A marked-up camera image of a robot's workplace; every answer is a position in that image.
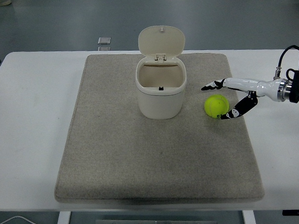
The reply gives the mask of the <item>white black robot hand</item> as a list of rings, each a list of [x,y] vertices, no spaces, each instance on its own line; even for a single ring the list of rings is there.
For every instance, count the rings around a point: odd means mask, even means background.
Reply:
[[[256,81],[249,79],[226,78],[215,80],[201,88],[202,91],[229,88],[247,93],[232,110],[221,116],[221,119],[238,118],[249,112],[258,104],[258,97],[267,96],[276,102],[285,101],[284,98],[284,80],[277,79],[273,81]]]

